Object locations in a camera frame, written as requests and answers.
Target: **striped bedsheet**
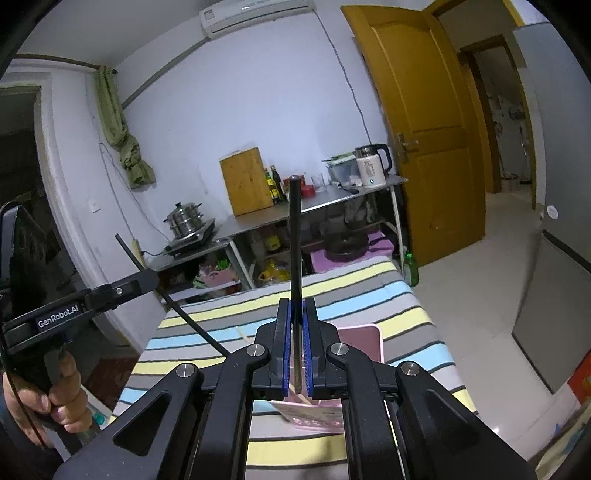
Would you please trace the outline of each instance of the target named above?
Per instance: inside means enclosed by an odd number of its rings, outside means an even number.
[[[464,405],[476,410],[435,325],[387,257],[310,275],[302,283],[303,296],[316,300],[320,320],[336,326],[379,325],[386,363],[419,363]],[[275,320],[279,298],[289,295],[289,284],[284,283],[184,309],[234,351],[252,343],[259,326]],[[176,365],[187,361],[203,368],[222,362],[223,357],[171,312],[139,358],[113,417],[121,415]],[[343,435],[297,430],[266,401],[255,401],[246,463],[248,479],[348,477]]]

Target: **black metal rod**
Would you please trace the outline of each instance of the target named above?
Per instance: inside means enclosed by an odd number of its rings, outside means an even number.
[[[134,265],[136,267],[138,267],[138,270],[144,270],[144,266],[140,263],[140,261],[137,258],[135,258],[135,255],[133,254],[133,252],[125,244],[125,242],[123,241],[123,239],[121,238],[121,236],[118,233],[115,234],[115,238],[117,239],[117,241],[119,242],[119,245],[121,245],[123,250],[125,250],[125,253],[129,257],[129,259],[134,263]],[[172,298],[170,298],[170,296],[168,296],[168,294],[163,289],[161,289],[160,287],[156,287],[155,290],[164,299],[166,304],[169,307],[171,307],[176,313],[178,313],[178,316],[180,316],[185,322],[187,322],[191,326],[191,328],[193,328],[193,330],[195,330],[199,335],[201,335],[206,340],[207,343],[209,343],[212,347],[214,347],[223,356],[230,355],[229,350],[226,350],[220,342],[218,342],[215,338],[213,338],[205,330],[203,330],[203,327],[199,326],[197,324],[197,322],[195,322],[189,316],[189,314],[187,312],[185,312],[178,305],[178,303],[176,301],[174,301]]]
[[[291,323],[294,356],[294,389],[301,393],[301,179],[290,177],[290,259],[291,259]]]

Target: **stainless steel pot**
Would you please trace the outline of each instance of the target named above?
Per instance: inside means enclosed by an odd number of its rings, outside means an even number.
[[[164,222],[168,223],[176,240],[187,238],[203,226],[201,220],[203,214],[199,213],[200,206],[201,203],[199,205],[193,202],[185,205],[177,203],[176,208],[168,214]]]

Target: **refrigerator door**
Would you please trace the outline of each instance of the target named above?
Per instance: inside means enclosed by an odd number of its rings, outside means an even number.
[[[552,393],[591,348],[591,273],[545,233],[513,338]]]
[[[528,25],[514,34],[544,131],[543,228],[591,261],[591,84],[551,24]]]

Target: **finger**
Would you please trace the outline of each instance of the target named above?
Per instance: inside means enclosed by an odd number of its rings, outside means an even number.
[[[52,386],[49,399],[54,405],[66,405],[76,398],[80,391],[80,372],[75,371],[69,377],[62,378]]]
[[[73,423],[84,414],[88,405],[88,395],[84,390],[78,392],[77,397],[67,405],[54,408],[51,417],[60,425]]]
[[[70,352],[63,351],[60,355],[58,368],[62,377],[71,377],[76,372],[76,360]]]
[[[16,389],[17,394],[21,399],[23,405],[29,407],[31,410],[36,411],[38,413],[47,414],[51,411],[51,403],[49,401],[49,398],[35,385],[27,382],[26,380],[22,379],[21,377],[15,374],[11,374],[11,378],[12,383],[14,383],[14,388]],[[4,377],[2,379],[2,386],[4,388],[4,396],[6,399],[8,410],[13,414],[13,416],[17,413],[23,415],[21,408],[18,404],[18,400],[14,396],[12,387],[8,382],[8,377],[6,373],[4,373]]]
[[[90,412],[90,409],[87,408],[78,420],[64,425],[64,428],[69,433],[80,433],[88,430],[90,425],[92,425],[92,413]]]

